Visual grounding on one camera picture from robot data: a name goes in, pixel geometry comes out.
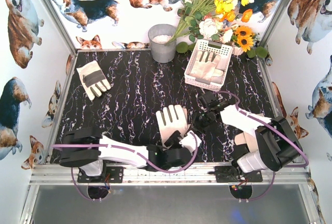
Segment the white glove with green fingers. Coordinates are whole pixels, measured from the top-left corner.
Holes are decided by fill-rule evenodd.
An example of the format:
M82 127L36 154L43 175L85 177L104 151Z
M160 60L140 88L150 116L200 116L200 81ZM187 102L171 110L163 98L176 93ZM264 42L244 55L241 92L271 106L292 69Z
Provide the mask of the white glove with green fingers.
M206 81L211 81L212 77L221 77L224 74L224 71L217 69L220 60L221 56L219 54L199 50L191 69L190 76Z

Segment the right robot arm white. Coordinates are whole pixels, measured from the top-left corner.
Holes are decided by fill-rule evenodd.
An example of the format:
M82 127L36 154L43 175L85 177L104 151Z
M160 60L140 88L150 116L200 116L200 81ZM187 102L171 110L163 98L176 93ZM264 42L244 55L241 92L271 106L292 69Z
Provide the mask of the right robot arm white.
M228 100L220 101L214 92L201 95L199 101L206 111L194 114L192 128L195 131L205 133L207 127L218 120L241 130L234 139L236 145L248 147L248 153L234 160L234 166L241 172L277 172L284 167L295 167L293 161L298 157L303 158L298 167L309 165L298 138L284 117L268 118L251 113L239 107L239 98L231 104Z

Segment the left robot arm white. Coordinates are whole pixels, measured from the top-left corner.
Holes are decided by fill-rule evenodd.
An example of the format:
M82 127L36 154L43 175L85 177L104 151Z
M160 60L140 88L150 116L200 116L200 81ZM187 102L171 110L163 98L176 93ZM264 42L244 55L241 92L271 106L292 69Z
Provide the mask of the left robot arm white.
M149 172L181 172L193 163L199 146L197 136L189 131L184 137L175 131L167 146L133 146L117 142L96 129L86 128L67 132L59 149L59 164L80 168L87 176L100 176L106 161L131 165Z

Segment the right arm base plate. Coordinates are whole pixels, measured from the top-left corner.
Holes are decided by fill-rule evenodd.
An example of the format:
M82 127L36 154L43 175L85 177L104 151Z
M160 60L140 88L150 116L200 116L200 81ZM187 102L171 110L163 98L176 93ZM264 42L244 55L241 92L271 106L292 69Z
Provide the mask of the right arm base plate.
M218 183L241 183L243 181L260 183L263 181L261 171L244 173L234 166L215 166L214 170L208 174L214 175Z

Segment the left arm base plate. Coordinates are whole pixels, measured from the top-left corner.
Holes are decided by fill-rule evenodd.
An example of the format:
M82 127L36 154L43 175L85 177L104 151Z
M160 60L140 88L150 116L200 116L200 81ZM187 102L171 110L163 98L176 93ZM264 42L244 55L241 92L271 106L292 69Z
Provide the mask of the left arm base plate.
M88 176L82 169L79 169L78 183L122 183L122 166L104 166L102 174L99 176Z

